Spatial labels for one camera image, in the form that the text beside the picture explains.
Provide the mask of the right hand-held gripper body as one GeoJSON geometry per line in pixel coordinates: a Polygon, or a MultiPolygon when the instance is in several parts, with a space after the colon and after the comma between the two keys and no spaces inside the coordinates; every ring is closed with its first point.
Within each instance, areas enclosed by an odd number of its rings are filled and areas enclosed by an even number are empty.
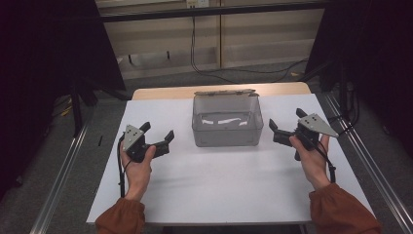
{"type": "Polygon", "coordinates": [[[300,117],[293,134],[308,151],[316,149],[326,161],[328,161],[328,157],[319,150],[319,135],[339,136],[317,113],[300,117]]]}

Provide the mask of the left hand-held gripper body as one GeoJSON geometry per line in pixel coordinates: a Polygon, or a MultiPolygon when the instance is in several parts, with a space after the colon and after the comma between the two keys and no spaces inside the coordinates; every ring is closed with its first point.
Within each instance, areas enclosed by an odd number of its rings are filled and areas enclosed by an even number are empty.
{"type": "Polygon", "coordinates": [[[141,163],[145,157],[145,130],[133,125],[127,125],[124,134],[123,151],[136,163],[141,163]]]}

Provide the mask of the grey transparent storage box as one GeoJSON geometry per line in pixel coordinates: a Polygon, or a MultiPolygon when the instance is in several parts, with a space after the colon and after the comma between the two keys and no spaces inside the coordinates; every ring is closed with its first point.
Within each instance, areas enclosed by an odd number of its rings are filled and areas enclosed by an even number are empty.
{"type": "Polygon", "coordinates": [[[195,94],[192,130],[198,147],[255,146],[263,126],[256,93],[195,94]]]}

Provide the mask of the person's left hand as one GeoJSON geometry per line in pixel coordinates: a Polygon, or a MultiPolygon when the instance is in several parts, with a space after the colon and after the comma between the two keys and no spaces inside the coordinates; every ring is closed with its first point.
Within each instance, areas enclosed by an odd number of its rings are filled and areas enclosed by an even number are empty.
{"type": "Polygon", "coordinates": [[[156,152],[156,147],[150,146],[145,153],[144,160],[141,163],[135,163],[123,150],[122,145],[119,147],[120,156],[122,165],[127,175],[129,186],[125,199],[140,202],[149,184],[152,173],[151,161],[156,152]]]}

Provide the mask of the person's right hand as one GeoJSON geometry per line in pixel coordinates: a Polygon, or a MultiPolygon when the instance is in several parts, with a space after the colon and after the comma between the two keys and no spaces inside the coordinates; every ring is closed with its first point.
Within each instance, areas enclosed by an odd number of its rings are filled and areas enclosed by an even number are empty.
{"type": "Polygon", "coordinates": [[[320,190],[329,185],[330,180],[326,174],[326,162],[322,155],[316,149],[308,151],[296,136],[291,136],[289,140],[299,153],[306,179],[314,189],[320,190]]]}

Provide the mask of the black metal stand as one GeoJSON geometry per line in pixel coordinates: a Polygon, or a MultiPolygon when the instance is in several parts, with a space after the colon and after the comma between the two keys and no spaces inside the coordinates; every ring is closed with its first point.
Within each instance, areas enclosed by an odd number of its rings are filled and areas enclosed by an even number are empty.
{"type": "Polygon", "coordinates": [[[83,128],[80,100],[86,106],[95,106],[97,104],[97,97],[94,94],[94,82],[87,78],[73,79],[70,96],[74,116],[74,137],[77,137],[83,128]]]}

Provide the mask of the white table cover sheet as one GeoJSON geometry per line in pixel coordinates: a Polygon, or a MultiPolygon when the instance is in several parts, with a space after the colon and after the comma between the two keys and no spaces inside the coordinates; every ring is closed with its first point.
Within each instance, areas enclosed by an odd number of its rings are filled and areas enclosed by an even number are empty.
{"type": "MultiPolygon", "coordinates": [[[[309,192],[295,150],[273,142],[272,118],[280,129],[297,125],[296,108],[326,117],[315,95],[260,97],[264,128],[257,146],[198,147],[192,131],[193,99],[128,101],[114,140],[87,223],[120,197],[117,163],[118,137],[127,124],[151,123],[147,141],[160,141],[169,130],[175,138],[170,154],[152,161],[153,172],[142,199],[148,224],[223,225],[303,223],[310,221],[309,192]]],[[[364,195],[337,139],[329,143],[328,157],[336,167],[338,184],[370,212],[364,195]]]]}

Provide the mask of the black curtain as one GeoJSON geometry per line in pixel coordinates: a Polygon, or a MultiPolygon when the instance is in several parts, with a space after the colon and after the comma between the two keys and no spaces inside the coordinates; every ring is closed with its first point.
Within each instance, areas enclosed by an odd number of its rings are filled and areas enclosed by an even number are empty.
{"type": "Polygon", "coordinates": [[[413,158],[413,0],[330,0],[306,71],[342,72],[413,158]]]}
{"type": "Polygon", "coordinates": [[[39,148],[55,100],[125,83],[96,0],[0,0],[0,200],[39,148]]]}

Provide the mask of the black horizontal bar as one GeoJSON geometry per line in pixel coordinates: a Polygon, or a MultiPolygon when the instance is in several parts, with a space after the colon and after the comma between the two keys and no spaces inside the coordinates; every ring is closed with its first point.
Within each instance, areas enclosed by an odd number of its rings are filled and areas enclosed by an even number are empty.
{"type": "Polygon", "coordinates": [[[98,20],[101,22],[119,22],[134,20],[163,20],[191,17],[209,17],[222,15],[237,15],[249,13],[267,13],[284,11],[301,11],[323,9],[331,4],[330,0],[313,0],[307,2],[275,3],[262,5],[225,6],[208,7],[182,10],[164,10],[141,13],[121,13],[101,15],[98,20]]]}

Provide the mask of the aluminium floor rail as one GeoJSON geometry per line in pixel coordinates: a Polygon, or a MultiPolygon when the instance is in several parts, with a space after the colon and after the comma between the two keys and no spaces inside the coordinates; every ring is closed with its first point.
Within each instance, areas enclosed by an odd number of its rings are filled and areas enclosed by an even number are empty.
{"type": "Polygon", "coordinates": [[[67,182],[76,157],[79,154],[84,138],[88,132],[90,122],[94,117],[94,109],[87,111],[84,124],[78,134],[72,139],[70,147],[65,155],[64,161],[58,171],[54,184],[44,202],[40,213],[29,232],[29,234],[47,234],[47,230],[56,211],[56,207],[62,195],[62,189],[67,182]]]}
{"type": "Polygon", "coordinates": [[[340,128],[344,131],[343,137],[351,143],[352,148],[356,151],[403,234],[413,234],[413,216],[394,192],[355,128],[344,117],[341,117],[338,101],[332,94],[327,94],[324,99],[337,118],[340,128]]]}

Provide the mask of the white wall outlet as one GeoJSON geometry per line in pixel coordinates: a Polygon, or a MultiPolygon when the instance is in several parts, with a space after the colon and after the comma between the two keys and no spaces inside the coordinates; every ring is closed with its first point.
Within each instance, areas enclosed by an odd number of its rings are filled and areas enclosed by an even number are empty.
{"type": "Polygon", "coordinates": [[[209,6],[209,0],[186,0],[188,9],[193,8],[207,8],[209,6]]]}

